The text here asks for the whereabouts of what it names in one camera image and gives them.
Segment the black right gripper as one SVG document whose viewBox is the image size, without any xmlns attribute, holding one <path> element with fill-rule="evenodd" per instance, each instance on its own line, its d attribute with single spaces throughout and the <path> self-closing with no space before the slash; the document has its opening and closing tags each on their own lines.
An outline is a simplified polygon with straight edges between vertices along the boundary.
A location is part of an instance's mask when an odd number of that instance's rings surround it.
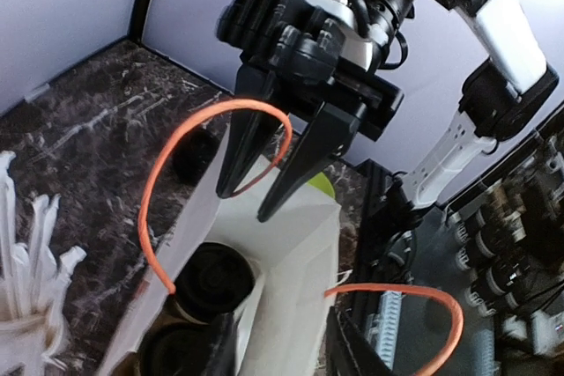
<svg viewBox="0 0 564 376">
<path fill-rule="evenodd" d="M 396 115 L 404 92 L 341 59 L 332 78 L 315 85 L 272 71 L 239 71 L 234 99 L 266 102 L 309 122 L 259 207 L 257 220 L 265 223 L 298 188 L 346 153 L 358 134 L 378 140 Z M 220 198 L 234 195 L 281 125 L 278 118 L 262 111 L 231 113 L 216 187 Z"/>
</svg>

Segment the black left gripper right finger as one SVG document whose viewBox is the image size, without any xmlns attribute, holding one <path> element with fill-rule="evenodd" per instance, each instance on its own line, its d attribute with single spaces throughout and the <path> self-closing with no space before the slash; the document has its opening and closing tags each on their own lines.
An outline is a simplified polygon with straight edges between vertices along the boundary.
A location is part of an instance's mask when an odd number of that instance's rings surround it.
<svg viewBox="0 0 564 376">
<path fill-rule="evenodd" d="M 347 313 L 328 312 L 328 374 L 341 376 L 391 375 Z"/>
</svg>

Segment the cardboard cup carrier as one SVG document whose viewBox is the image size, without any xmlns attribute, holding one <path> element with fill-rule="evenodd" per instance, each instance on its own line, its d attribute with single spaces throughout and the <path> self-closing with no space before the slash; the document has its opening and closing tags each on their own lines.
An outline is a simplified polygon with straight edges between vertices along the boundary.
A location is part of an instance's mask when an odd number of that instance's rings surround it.
<svg viewBox="0 0 564 376">
<path fill-rule="evenodd" d="M 112 371 L 112 376 L 145 376 L 150 374 L 147 356 L 141 352 L 129 352 Z"/>
</svg>

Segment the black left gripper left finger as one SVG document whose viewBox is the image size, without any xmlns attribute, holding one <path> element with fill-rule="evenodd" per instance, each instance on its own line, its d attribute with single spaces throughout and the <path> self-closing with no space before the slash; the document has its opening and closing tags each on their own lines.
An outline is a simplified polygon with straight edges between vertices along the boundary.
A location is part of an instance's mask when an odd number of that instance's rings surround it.
<svg viewBox="0 0 564 376">
<path fill-rule="evenodd" d="M 234 376 L 237 331 L 234 313 L 217 316 L 206 329 L 208 357 L 201 375 Z"/>
</svg>

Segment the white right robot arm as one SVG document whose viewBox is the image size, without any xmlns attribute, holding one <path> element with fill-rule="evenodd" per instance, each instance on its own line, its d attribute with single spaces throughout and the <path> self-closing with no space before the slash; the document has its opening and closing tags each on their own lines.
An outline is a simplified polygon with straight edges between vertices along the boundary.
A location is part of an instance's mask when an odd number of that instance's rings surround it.
<svg viewBox="0 0 564 376">
<path fill-rule="evenodd" d="M 519 0 L 233 0 L 216 30 L 241 54 L 231 129 L 216 186 L 236 195 L 281 120 L 306 122 L 257 212 L 269 220 L 357 135 L 379 138 L 407 83 L 453 118 L 387 190 L 408 224 L 478 155 L 516 136 L 559 78 Z"/>
</svg>

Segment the black cup lid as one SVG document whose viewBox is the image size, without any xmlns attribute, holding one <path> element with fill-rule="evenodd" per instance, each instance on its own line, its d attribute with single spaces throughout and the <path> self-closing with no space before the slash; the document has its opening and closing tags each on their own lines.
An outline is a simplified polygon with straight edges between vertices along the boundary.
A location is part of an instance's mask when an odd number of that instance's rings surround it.
<svg viewBox="0 0 564 376">
<path fill-rule="evenodd" d="M 157 330 L 144 342 L 137 375 L 208 375 L 221 334 L 214 328 L 177 323 Z"/>
<path fill-rule="evenodd" d="M 205 242 L 174 281 L 174 304 L 182 316 L 201 324 L 234 311 L 252 292 L 255 276 L 249 262 L 224 244 Z"/>
</svg>

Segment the white paper bag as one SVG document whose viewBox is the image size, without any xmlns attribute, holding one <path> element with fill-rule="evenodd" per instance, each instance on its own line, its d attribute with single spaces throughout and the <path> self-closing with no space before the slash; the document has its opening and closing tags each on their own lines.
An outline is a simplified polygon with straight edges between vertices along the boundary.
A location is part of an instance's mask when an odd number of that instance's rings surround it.
<svg viewBox="0 0 564 376">
<path fill-rule="evenodd" d="M 206 241 L 233 248 L 256 272 L 244 298 L 236 328 L 234 370 L 239 375 L 311 375 L 339 293 L 352 291 L 338 276 L 339 205 L 306 186 L 267 222 L 256 212 L 267 186 L 278 175 L 274 161 L 259 159 L 254 178 L 234 197 L 215 192 L 226 156 L 220 146 L 208 170 L 177 218 L 173 232 L 158 248 L 150 240 L 147 215 L 160 172 L 183 136 L 212 117 L 243 109 L 264 112 L 290 131 L 288 116 L 258 100 L 226 100 L 192 114 L 167 140 L 142 195 L 137 217 L 140 246 L 149 268 L 104 357 L 99 374 L 109 375 L 137 352 L 167 297 L 180 290 L 176 278 Z"/>
</svg>

